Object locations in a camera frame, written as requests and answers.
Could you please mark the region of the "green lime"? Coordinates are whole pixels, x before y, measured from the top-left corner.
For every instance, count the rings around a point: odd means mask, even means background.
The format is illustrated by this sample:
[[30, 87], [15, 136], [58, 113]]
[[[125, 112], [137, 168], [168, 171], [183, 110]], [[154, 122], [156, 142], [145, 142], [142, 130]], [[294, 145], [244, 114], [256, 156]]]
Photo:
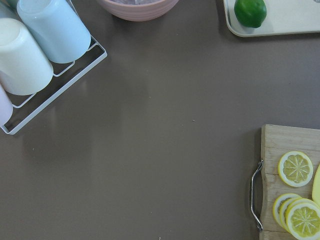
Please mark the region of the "green lime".
[[267, 16], [263, 0], [236, 0], [233, 9], [239, 23], [247, 28], [259, 28]]

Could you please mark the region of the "cream serving tray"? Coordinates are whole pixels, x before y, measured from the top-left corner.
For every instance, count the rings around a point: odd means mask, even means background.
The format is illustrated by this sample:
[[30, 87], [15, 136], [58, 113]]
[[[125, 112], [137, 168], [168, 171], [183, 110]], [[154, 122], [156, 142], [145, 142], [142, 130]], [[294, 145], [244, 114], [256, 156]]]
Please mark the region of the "cream serving tray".
[[320, 2], [318, 0], [266, 0], [267, 15], [258, 28], [239, 23], [234, 0], [223, 2], [228, 29], [239, 37], [260, 37], [318, 33], [320, 31]]

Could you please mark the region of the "pink ribbed bowl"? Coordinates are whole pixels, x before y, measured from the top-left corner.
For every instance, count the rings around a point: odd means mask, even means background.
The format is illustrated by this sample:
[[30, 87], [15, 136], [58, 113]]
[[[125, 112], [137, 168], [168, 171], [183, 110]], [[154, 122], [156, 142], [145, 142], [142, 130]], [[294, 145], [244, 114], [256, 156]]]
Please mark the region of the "pink ribbed bowl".
[[127, 21], [144, 22], [154, 20], [170, 11], [179, 0], [157, 0], [147, 4], [123, 4], [112, 0], [97, 1], [110, 14]]

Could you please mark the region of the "yellow plastic knife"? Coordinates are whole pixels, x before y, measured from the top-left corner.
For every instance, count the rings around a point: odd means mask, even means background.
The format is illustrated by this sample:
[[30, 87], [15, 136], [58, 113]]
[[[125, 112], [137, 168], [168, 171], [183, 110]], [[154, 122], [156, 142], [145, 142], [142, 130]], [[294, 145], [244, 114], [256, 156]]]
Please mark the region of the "yellow plastic knife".
[[320, 206], [320, 166], [317, 167], [317, 170], [314, 175], [313, 185], [312, 185], [312, 200]]

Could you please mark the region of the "light blue plastic cup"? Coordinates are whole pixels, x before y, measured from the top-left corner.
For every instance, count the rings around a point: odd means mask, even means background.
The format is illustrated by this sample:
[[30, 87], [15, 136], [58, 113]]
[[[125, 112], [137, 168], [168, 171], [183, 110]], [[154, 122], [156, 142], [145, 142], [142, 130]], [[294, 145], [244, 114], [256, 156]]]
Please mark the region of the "light blue plastic cup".
[[91, 34], [65, 0], [19, 0], [17, 13], [54, 63], [65, 64], [82, 57]]

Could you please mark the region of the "cream white plastic cup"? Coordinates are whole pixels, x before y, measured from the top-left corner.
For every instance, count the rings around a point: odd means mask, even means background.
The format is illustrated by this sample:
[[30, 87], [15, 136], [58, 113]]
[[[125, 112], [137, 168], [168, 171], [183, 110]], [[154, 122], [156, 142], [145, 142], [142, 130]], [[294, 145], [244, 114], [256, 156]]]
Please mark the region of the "cream white plastic cup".
[[53, 66], [25, 25], [0, 19], [0, 83], [18, 96], [35, 94], [48, 86]]

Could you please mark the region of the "single lemon slice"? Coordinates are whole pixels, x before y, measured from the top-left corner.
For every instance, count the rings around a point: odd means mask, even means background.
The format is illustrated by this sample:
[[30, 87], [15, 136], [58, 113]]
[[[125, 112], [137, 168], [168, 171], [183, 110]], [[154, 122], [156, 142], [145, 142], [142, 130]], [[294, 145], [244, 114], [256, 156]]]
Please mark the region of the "single lemon slice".
[[311, 181], [314, 168], [311, 159], [304, 152], [293, 150], [281, 156], [277, 170], [285, 184], [298, 188]]

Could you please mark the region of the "back stacked lemon slice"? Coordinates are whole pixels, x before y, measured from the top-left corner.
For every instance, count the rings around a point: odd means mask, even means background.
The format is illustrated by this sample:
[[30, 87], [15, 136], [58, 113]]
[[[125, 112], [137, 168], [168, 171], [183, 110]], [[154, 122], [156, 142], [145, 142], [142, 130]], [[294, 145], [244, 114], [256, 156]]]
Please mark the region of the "back stacked lemon slice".
[[280, 207], [285, 200], [288, 200], [291, 198], [301, 198], [301, 196], [296, 193], [284, 193], [274, 201], [272, 206], [273, 218], [282, 228], [283, 228], [283, 225], [280, 220]]

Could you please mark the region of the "wooden cutting board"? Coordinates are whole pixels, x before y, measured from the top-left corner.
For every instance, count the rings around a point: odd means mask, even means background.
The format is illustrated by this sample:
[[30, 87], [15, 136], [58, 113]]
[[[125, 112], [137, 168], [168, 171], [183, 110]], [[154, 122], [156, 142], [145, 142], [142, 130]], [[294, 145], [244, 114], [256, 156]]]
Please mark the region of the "wooden cutting board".
[[285, 193], [295, 193], [303, 198], [312, 198], [313, 181], [301, 187], [285, 184], [278, 174], [278, 162], [287, 152], [305, 153], [316, 172], [320, 164], [320, 131], [318, 129], [299, 128], [266, 124], [261, 129], [262, 207], [260, 221], [263, 231], [260, 240], [293, 240], [294, 237], [284, 230], [273, 217], [273, 204], [277, 197]]

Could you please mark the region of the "pink plastic cup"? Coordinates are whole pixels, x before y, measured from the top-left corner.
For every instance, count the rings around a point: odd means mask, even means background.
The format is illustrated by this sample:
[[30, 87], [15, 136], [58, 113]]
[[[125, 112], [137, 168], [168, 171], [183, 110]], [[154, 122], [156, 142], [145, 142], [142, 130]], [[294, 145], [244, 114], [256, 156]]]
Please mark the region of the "pink plastic cup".
[[13, 114], [13, 105], [6, 91], [0, 86], [0, 125], [5, 125]]

